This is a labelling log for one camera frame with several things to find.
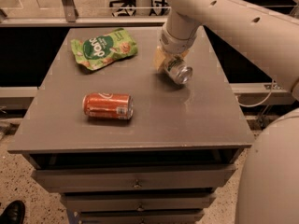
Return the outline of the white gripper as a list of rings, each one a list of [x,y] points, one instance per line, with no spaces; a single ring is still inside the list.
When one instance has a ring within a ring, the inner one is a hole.
[[[178,39],[170,35],[164,24],[160,35],[161,46],[158,46],[155,50],[153,65],[155,69],[162,73],[167,67],[167,63],[170,61],[169,54],[179,54],[179,57],[185,59],[189,53],[189,48],[193,45],[197,35],[193,35],[191,38]]]

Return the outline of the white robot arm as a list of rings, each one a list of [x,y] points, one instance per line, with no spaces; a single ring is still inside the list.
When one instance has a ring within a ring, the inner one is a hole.
[[[204,25],[296,96],[299,23],[242,0],[166,0],[161,44],[189,49]],[[238,188],[235,224],[299,224],[299,110],[264,129],[250,148]]]

